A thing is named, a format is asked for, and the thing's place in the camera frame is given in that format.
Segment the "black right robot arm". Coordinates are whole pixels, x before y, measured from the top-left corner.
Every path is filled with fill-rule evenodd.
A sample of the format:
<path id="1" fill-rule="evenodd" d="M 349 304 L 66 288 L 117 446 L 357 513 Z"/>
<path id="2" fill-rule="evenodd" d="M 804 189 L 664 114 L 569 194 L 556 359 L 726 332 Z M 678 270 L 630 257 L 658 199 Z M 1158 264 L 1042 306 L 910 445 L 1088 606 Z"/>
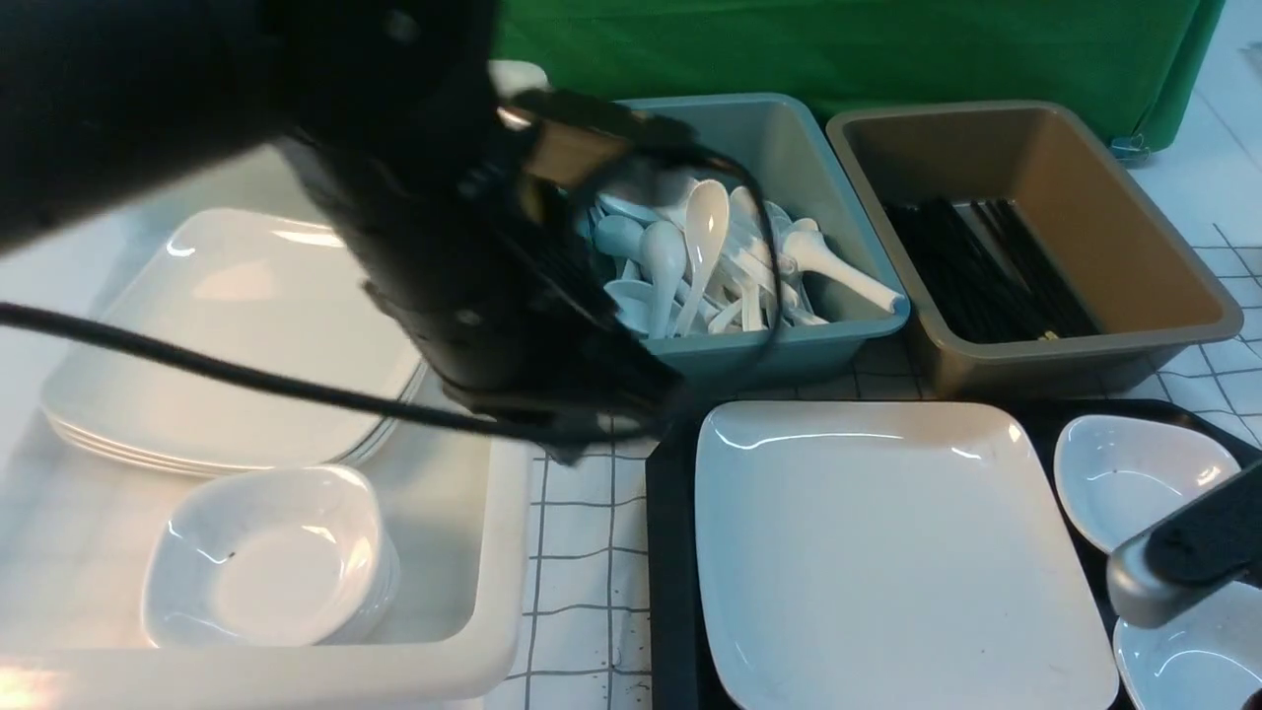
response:
<path id="1" fill-rule="evenodd" d="M 1121 620 L 1159 628 L 1259 567 L 1261 470 L 1254 462 L 1124 540 L 1107 562 Z"/>

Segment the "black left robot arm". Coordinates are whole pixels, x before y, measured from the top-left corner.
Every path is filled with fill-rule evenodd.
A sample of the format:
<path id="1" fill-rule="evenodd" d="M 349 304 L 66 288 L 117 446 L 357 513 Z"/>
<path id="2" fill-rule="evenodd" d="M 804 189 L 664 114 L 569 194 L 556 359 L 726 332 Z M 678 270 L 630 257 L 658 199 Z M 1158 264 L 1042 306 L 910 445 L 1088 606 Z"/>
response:
<path id="1" fill-rule="evenodd" d="M 533 441 L 659 439 L 685 380 L 618 322 L 574 224 L 689 126 L 490 73 L 495 1 L 5 1 L 3 251 L 274 144 L 362 289 L 464 414 L 274 376 L 120 327 L 4 327 L 233 386 Z"/>

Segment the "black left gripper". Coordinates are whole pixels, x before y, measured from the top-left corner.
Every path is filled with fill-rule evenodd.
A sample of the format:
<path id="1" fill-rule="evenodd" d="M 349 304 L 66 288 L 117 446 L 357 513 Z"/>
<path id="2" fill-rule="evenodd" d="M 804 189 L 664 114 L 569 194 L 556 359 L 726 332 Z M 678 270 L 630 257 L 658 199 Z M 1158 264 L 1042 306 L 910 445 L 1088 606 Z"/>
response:
<path id="1" fill-rule="evenodd" d="M 461 412 L 408 422 L 533 441 L 565 458 L 658 436 L 694 409 L 687 380 L 618 323 L 575 224 L 606 184 L 666 195 L 694 165 L 675 119 L 567 91 L 290 84 L 281 153 Z"/>

